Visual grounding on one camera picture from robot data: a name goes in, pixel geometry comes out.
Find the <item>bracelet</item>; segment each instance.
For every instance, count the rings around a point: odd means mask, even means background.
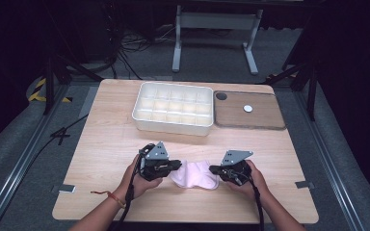
[[[90,193],[96,193],[96,194],[107,193],[108,197],[113,198],[119,204],[119,206],[121,206],[122,209],[125,209],[125,205],[114,194],[112,194],[110,191],[105,191],[105,192],[91,191]]]

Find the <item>person's left hand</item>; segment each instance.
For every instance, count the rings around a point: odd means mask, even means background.
[[[127,170],[124,172],[121,182],[117,189],[113,192],[113,194],[125,203],[125,194],[127,193],[128,186],[130,184],[131,175],[133,173],[134,167],[137,163],[137,159],[139,155],[137,154],[134,158],[131,165],[128,166]],[[162,183],[162,178],[157,178],[152,181],[147,181],[143,177],[141,177],[138,173],[134,176],[133,185],[134,185],[134,199],[139,197],[140,195],[144,194],[145,191],[149,189],[156,188]]]

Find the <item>white plastic bin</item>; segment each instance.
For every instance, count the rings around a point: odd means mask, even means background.
[[[206,136],[213,111],[212,89],[145,82],[132,116],[139,130]]]

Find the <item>wooden table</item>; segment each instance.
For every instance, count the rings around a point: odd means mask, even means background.
[[[228,149],[251,150],[250,159],[263,172],[271,192],[300,223],[315,223],[318,214],[308,188],[297,189],[304,175],[287,129],[259,130],[213,126],[206,137],[140,131],[132,110],[143,81],[101,82],[85,128],[68,169],[65,184],[74,193],[60,193],[56,219],[80,219],[104,198],[90,191],[112,191],[138,149],[163,141],[171,160],[219,165]],[[273,93],[268,86],[188,83],[213,90]],[[119,219],[122,211],[116,216]],[[170,177],[135,199],[127,221],[258,223],[256,205],[221,181],[214,191],[182,189]],[[270,219],[265,214],[265,221]]]

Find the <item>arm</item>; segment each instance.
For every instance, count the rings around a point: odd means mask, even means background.
[[[262,173],[256,168],[254,163],[250,160],[246,160],[246,162],[251,167],[251,178],[253,179],[256,187],[259,189],[262,207],[269,215],[276,229],[279,231],[305,230],[305,228],[301,224],[299,224],[272,195],[272,193],[269,191],[269,188],[267,187]],[[245,184],[239,187],[230,182],[226,183],[232,190],[242,193],[249,199],[254,200],[254,191],[251,187],[251,184]]]
[[[125,194],[127,193],[128,185],[130,183],[131,174],[133,173],[135,164],[137,162],[138,155],[135,157],[133,163],[128,166],[124,172],[121,183],[113,191],[113,195],[118,198],[123,204],[125,204]],[[155,179],[153,181],[146,181],[143,177],[138,174],[134,177],[134,198],[139,197],[146,190],[153,189],[161,184],[162,178]],[[82,219],[77,221],[70,230],[107,230],[113,218],[121,209],[119,203],[113,198],[107,197],[91,212],[85,215]]]

